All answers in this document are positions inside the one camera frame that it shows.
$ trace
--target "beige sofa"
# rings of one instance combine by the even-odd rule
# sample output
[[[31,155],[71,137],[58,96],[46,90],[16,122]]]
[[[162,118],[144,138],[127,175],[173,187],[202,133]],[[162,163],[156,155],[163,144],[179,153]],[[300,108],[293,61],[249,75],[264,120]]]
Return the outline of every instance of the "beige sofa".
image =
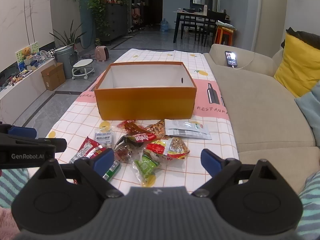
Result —
[[[225,51],[237,56],[227,67]],[[305,180],[320,170],[320,150],[294,96],[273,78],[282,61],[244,49],[214,44],[204,56],[228,109],[240,160],[269,160],[299,193]]]

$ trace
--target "white bottle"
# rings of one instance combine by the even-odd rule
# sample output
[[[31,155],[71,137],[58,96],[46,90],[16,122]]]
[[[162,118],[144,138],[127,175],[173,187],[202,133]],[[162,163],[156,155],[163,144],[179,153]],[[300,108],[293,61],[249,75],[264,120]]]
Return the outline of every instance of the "white bottle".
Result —
[[[208,6],[205,5],[203,8],[203,15],[207,16],[207,13],[208,13]]]

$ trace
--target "pink heater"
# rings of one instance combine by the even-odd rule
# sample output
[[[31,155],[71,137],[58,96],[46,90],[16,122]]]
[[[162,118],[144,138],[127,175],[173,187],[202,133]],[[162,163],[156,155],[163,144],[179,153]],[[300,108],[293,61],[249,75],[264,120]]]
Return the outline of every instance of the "pink heater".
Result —
[[[106,61],[109,59],[109,51],[106,46],[97,46],[94,53],[96,60]]]

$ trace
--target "checkered tablecloth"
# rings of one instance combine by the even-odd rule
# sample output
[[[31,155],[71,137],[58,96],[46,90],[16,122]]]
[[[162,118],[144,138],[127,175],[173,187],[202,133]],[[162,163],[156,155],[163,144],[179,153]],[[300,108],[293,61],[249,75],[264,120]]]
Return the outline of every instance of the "checkered tablecloth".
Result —
[[[200,162],[200,154],[207,148],[222,158],[238,159],[236,142],[234,139],[227,109],[220,104],[209,104],[207,97],[208,83],[216,90],[218,98],[221,93],[212,71],[200,53],[181,51],[156,52],[149,50],[131,49],[122,55],[116,62],[131,61],[182,61],[197,85],[197,95],[194,115],[189,122],[198,122],[207,125],[212,140],[184,138],[190,153],[184,160],[172,160],[162,164],[155,171],[156,182],[154,187],[185,186],[188,192],[193,192],[208,181],[211,176],[206,172]],[[95,130],[103,123],[114,129],[114,142],[125,134],[116,126],[121,121],[103,121],[100,118],[93,89],[98,80],[69,107],[60,120],[52,127],[48,137],[65,138],[68,147],[63,153],[57,153],[59,163],[68,163],[76,154],[84,139],[88,136],[94,138]],[[147,126],[158,120],[136,121],[137,124]],[[32,175],[36,169],[29,169]],[[121,163],[121,169],[111,179],[110,183],[122,191],[129,192],[131,186],[140,186],[132,164]]]

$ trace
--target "smartphone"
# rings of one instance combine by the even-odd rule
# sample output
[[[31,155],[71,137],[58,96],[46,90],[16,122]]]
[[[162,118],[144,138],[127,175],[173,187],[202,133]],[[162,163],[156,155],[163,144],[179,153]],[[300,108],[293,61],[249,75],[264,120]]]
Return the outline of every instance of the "smartphone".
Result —
[[[227,65],[228,67],[237,67],[236,54],[232,51],[226,51]]]

